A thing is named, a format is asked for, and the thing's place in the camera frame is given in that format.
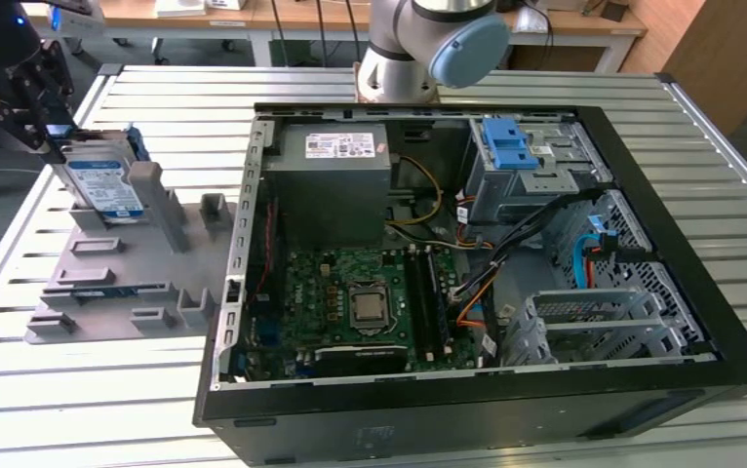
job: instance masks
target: orange wire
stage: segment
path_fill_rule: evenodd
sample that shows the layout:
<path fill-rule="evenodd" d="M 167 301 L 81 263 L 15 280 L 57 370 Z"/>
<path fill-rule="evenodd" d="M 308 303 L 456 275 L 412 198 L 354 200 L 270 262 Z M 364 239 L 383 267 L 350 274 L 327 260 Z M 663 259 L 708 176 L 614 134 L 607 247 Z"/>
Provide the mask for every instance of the orange wire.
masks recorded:
<path fill-rule="evenodd" d="M 466 242 L 466 241 L 463 240 L 463 238 L 460 237 L 460 234 L 463 234 L 463 228 L 464 228 L 464 227 L 466 227 L 466 224 L 460 224 L 460 225 L 456 227 L 456 232 L 455 232 L 455 234 L 454 234 L 454 236 L 456 237 L 456 244 L 458 244 L 459 246 L 464 246 L 464 247 L 475 247 L 475 246 L 478 245 L 476 242 Z M 487 247 L 487 248 L 492 249 L 495 246 L 492 245 L 491 242 L 486 242 L 486 241 L 484 241 L 483 247 Z"/>
<path fill-rule="evenodd" d="M 463 307 L 463 310 L 460 310 L 460 315 L 456 316 L 456 321 L 455 321 L 455 323 L 458 325 L 472 325 L 474 326 L 474 324 L 476 324 L 476 322 L 463 321 L 463 318 L 466 317 L 466 314 L 468 313 L 470 309 L 475 305 L 475 302 L 478 302 L 478 299 L 480 298 L 483 293 L 490 288 L 490 285 L 492 285 L 492 282 L 495 281 L 498 276 L 499 276 L 499 274 L 496 272 L 495 275 L 492 275 L 492 278 L 490 278 L 490 281 L 487 281 L 487 283 L 480 287 L 480 290 L 478 290 L 478 294 L 472 296 L 471 300 L 466 304 L 466 307 Z"/>

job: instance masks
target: table leg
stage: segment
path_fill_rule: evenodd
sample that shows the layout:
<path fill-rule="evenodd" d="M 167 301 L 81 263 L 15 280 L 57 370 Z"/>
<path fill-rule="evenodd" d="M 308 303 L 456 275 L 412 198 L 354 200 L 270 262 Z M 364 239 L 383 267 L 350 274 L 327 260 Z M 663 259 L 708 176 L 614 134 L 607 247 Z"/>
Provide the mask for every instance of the table leg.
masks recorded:
<path fill-rule="evenodd" d="M 163 38 L 155 37 L 151 41 L 151 54 L 154 55 L 154 64 L 156 65 L 168 65 L 171 62 L 167 58 L 162 55 L 163 50 Z"/>
<path fill-rule="evenodd" d="M 81 47 L 81 38 L 80 37 L 65 37 L 64 43 L 67 47 L 71 49 L 71 54 L 75 56 L 80 56 L 84 52 L 84 48 Z"/>
<path fill-rule="evenodd" d="M 248 41 L 252 44 L 255 66 L 272 66 L 272 50 L 270 48 L 272 32 L 262 30 L 250 31 Z"/>
<path fill-rule="evenodd" d="M 634 36 L 611 36 L 611 44 L 596 64 L 596 73 L 618 73 L 634 44 Z"/>

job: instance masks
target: wooden desk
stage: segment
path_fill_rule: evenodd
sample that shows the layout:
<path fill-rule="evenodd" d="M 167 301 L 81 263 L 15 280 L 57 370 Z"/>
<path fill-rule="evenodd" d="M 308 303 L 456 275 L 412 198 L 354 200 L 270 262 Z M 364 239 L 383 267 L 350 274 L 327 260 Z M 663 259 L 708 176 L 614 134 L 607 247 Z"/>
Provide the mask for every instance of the wooden desk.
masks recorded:
<path fill-rule="evenodd" d="M 276 0 L 279 17 L 288 40 L 318 40 L 319 19 L 315 0 Z M 270 43 L 280 39 L 271 0 L 248 0 L 240 11 L 208 9 L 202 17 L 156 18 L 154 0 L 101 0 L 105 35 L 108 37 L 182 37 L 192 39 L 247 39 L 252 45 L 256 66 L 272 66 Z M 368 1 L 351 0 L 359 40 L 367 41 L 370 25 Z M 344 0 L 322 0 L 326 39 L 352 40 Z M 47 24 L 45 8 L 27 10 L 36 26 Z M 510 27 L 516 13 L 504 15 Z M 555 45 L 604 48 L 596 71 L 616 72 L 634 39 L 646 34 L 646 26 L 628 12 L 622 22 L 599 17 L 583 17 L 575 12 L 550 12 L 556 33 Z M 543 33 L 515 33 L 512 46 L 543 46 Z"/>
<path fill-rule="evenodd" d="M 246 3 L 243 10 L 210 8 L 206 10 L 204 16 L 156 18 L 154 4 L 155 0 L 99 0 L 105 27 L 108 29 L 117 27 L 146 29 L 220 27 L 214 24 L 215 21 L 242 22 L 242 27 L 247 27 L 255 13 L 255 1 L 252 0 Z M 27 3 L 24 9 L 35 26 L 45 26 L 48 23 L 47 5 Z"/>
<path fill-rule="evenodd" d="M 300 2 L 295 2 L 295 0 L 276 0 L 276 2 L 279 5 L 279 18 L 284 29 L 319 29 L 315 0 L 302 0 Z M 370 1 L 351 0 L 356 28 L 360 31 L 367 31 L 371 23 L 370 3 Z M 250 27 L 275 28 L 271 0 L 250 0 L 250 4 L 254 9 Z M 322 12 L 326 30 L 351 30 L 344 0 L 322 0 Z M 647 30 L 646 25 L 631 12 L 626 13 L 622 22 L 599 17 L 583 17 L 575 12 L 550 11 L 550 17 L 556 35 L 628 35 L 639 37 L 646 34 Z M 518 12 L 506 13 L 504 20 L 510 27 L 514 27 L 518 20 Z"/>
<path fill-rule="evenodd" d="M 315 0 L 276 0 L 279 18 L 287 39 L 318 40 L 319 17 Z M 271 0 L 251 0 L 254 15 L 250 28 L 262 31 L 264 38 L 279 39 Z M 370 25 L 370 1 L 351 0 L 354 19 L 360 32 L 359 39 L 367 40 Z M 350 34 L 350 17 L 344 0 L 322 0 L 326 38 L 328 40 L 352 40 Z M 634 39 L 646 34 L 646 26 L 628 12 L 622 22 L 599 17 L 583 17 L 575 12 L 550 11 L 555 31 L 555 45 L 559 47 L 596 47 L 606 49 L 596 64 L 596 71 L 612 73 L 619 71 L 622 61 L 634 44 Z M 518 13 L 504 14 L 510 28 L 515 26 Z M 510 38 L 512 46 L 544 46 L 547 36 L 543 33 L 515 33 Z"/>

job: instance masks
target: blue drive bay latch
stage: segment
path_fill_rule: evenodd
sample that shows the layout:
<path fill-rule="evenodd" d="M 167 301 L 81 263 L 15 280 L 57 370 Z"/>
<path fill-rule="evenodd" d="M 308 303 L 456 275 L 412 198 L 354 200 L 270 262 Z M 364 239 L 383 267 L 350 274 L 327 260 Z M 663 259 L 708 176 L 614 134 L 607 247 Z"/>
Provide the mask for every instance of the blue drive bay latch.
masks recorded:
<path fill-rule="evenodd" d="M 539 160 L 527 147 L 527 134 L 512 119 L 484 119 L 483 136 L 492 151 L 495 169 L 539 168 Z"/>

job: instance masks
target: blue cable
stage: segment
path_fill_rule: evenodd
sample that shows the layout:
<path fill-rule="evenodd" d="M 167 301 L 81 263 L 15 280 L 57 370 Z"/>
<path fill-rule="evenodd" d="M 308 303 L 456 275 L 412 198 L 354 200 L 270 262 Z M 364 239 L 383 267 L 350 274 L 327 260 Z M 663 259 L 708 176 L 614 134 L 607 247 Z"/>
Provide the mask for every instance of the blue cable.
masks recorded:
<path fill-rule="evenodd" d="M 584 243 L 595 241 L 599 243 L 599 236 L 595 234 L 583 234 L 572 245 L 572 276 L 576 280 L 576 286 L 580 290 L 587 289 L 587 278 L 584 277 Z"/>

